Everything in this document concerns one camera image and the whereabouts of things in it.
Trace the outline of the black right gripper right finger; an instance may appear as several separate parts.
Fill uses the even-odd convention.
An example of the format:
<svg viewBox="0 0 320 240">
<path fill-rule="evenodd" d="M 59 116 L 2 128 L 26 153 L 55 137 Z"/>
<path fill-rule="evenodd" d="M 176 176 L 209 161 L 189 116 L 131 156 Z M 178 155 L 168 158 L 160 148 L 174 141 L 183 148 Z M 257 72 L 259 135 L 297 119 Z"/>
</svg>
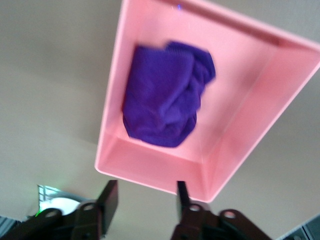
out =
<svg viewBox="0 0 320 240">
<path fill-rule="evenodd" d="M 269 240 L 270 237 L 244 214 L 235 209 L 211 212 L 205 202 L 189 197 L 185 181 L 177 182 L 179 223 L 172 240 Z"/>
</svg>

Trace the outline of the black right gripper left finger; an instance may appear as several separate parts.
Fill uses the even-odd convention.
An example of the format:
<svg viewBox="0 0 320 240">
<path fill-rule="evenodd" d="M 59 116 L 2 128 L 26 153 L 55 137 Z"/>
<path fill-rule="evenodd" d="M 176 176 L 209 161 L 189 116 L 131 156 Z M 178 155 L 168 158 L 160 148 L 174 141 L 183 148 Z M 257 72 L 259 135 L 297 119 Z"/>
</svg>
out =
<svg viewBox="0 0 320 240">
<path fill-rule="evenodd" d="M 4 235 L 6 240 L 99 240 L 118 207 L 118 181 L 110 180 L 96 200 L 81 202 L 70 214 L 47 208 Z"/>
</svg>

